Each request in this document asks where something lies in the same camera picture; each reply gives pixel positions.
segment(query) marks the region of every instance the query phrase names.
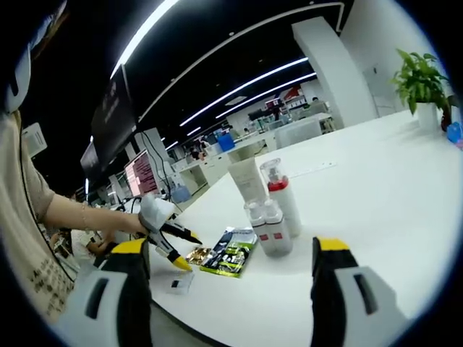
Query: beige t-shirt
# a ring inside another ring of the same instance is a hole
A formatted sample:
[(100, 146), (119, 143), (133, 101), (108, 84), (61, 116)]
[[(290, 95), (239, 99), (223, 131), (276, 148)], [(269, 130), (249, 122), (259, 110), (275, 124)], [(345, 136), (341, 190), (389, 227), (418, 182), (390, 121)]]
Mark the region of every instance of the beige t-shirt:
[[(0, 239), (32, 304), (53, 322), (64, 310), (73, 283), (51, 255), (27, 206), (21, 178), (18, 122), (14, 116), (0, 113)], [(35, 170), (24, 145), (22, 162), (29, 201), (40, 222), (55, 193)]]

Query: black ceiling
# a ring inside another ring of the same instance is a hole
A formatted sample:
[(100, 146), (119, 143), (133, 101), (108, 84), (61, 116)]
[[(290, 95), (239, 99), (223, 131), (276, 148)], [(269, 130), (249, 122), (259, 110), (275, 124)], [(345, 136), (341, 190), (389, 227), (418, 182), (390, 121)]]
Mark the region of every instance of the black ceiling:
[[(161, 3), (137, 1), (68, 1), (69, 18), (41, 56), (33, 62), (30, 92), (21, 108), (24, 123), (39, 121), (48, 148), (34, 159), (53, 189), (70, 193), (82, 186), (80, 158), (88, 146), (90, 122), (101, 101), (109, 76), (124, 47), (146, 17)], [(155, 27), (126, 64), (136, 116), (189, 65), (240, 31), (269, 17), (308, 6), (311, 1), (180, 0)], [(317, 4), (332, 1), (316, 1)], [(341, 27), (352, 1), (345, 3)], [(302, 58), (292, 37), (291, 24), (324, 16), (333, 27), (339, 7), (292, 14), (236, 38), (199, 63), (152, 107), (141, 129), (158, 127), (169, 141), (217, 122), (228, 106), (225, 100), (185, 127), (179, 124), (204, 106), (243, 83), (276, 67)], [(298, 64), (245, 88), (252, 97), (312, 72)], [(122, 169), (120, 155), (110, 168)]]

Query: bracelet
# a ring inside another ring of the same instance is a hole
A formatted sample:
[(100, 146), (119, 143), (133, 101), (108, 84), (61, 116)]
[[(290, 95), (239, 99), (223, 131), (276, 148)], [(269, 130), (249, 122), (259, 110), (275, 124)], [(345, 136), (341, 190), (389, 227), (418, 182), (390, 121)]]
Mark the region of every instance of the bracelet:
[(84, 222), (85, 231), (90, 231), (90, 229), (88, 228), (88, 225), (87, 225), (87, 221), (85, 219), (85, 204), (84, 203), (82, 203), (82, 220)]

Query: blue container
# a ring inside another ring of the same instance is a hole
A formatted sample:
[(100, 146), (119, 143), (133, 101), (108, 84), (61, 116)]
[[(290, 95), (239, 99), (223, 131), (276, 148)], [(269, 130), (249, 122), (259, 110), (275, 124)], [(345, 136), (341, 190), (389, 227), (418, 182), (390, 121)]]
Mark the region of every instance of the blue container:
[(225, 135), (217, 137), (217, 142), (220, 148), (226, 152), (234, 147), (234, 142), (232, 136), (227, 133)]

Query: cable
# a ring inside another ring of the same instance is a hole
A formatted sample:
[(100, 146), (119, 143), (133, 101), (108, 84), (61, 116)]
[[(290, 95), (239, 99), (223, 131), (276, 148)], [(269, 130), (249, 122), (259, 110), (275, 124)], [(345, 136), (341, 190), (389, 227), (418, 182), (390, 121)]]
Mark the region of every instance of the cable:
[(22, 187), (24, 188), (24, 195), (26, 196), (26, 201), (27, 201), (27, 206), (29, 207), (29, 212), (30, 214), (32, 215), (32, 218), (35, 222), (35, 226), (37, 227), (37, 230), (38, 230), (38, 233), (42, 236), (43, 240), (45, 241), (48, 249), (50, 249), (50, 253), (51, 255), (53, 256), (53, 258), (56, 260), (56, 262), (58, 263), (59, 267), (64, 271), (64, 273), (66, 274), (66, 276), (68, 277), (68, 279), (74, 283), (74, 280), (71, 278), (71, 276), (69, 276), (69, 273), (67, 273), (67, 271), (64, 269), (63, 265), (60, 263), (60, 261), (58, 260), (58, 257), (56, 256), (56, 254), (53, 252), (53, 250), (51, 249), (51, 246), (50, 244), (46, 241), (46, 238), (45, 238), (45, 235), (43, 235), (42, 233), (42, 230), (41, 230), (41, 227), (38, 226), (38, 223), (37, 223), (37, 220), (35, 219), (35, 213), (34, 213), (34, 210), (32, 209), (32, 205), (30, 204), (30, 201), (29, 201), (29, 195), (27, 195), (27, 188), (26, 188), (26, 181), (25, 181), (25, 177), (24, 177), (24, 168), (22, 166), (22, 127), (21, 127), (21, 134), (20, 134), (20, 168), (21, 168), (21, 179), (22, 179)]
[[(159, 154), (159, 152), (154, 148), (153, 146), (153, 143), (151, 142), (149, 136), (145, 133), (145, 132), (142, 132), (142, 142), (143, 142), (143, 145), (145, 146), (146, 149), (148, 149), (148, 146), (146, 145), (145, 143), (145, 138), (143, 137), (143, 135), (146, 136), (146, 138), (148, 139), (148, 142), (150, 143), (151, 147), (153, 148), (154, 152), (158, 155), (158, 157), (161, 159), (161, 163), (162, 163), (162, 171), (163, 171), (163, 174), (164, 174), (164, 179), (161, 179), (162, 182), (164, 182), (164, 184), (167, 186), (167, 189), (168, 189), (168, 192), (169, 192), (169, 196), (168, 196), (168, 201), (172, 202), (179, 210), (180, 212), (183, 212), (183, 210), (175, 203), (175, 201), (172, 200), (172, 192), (171, 192), (171, 186), (169, 184), (169, 180), (167, 179), (167, 173), (166, 173), (166, 168), (164, 166), (164, 159), (161, 157), (161, 155)], [(148, 154), (150, 155), (150, 157), (154, 160), (154, 166), (156, 167), (156, 173), (158, 173), (158, 166), (156, 165), (156, 160), (153, 158), (153, 156), (151, 155), (150, 151), (148, 151)]]

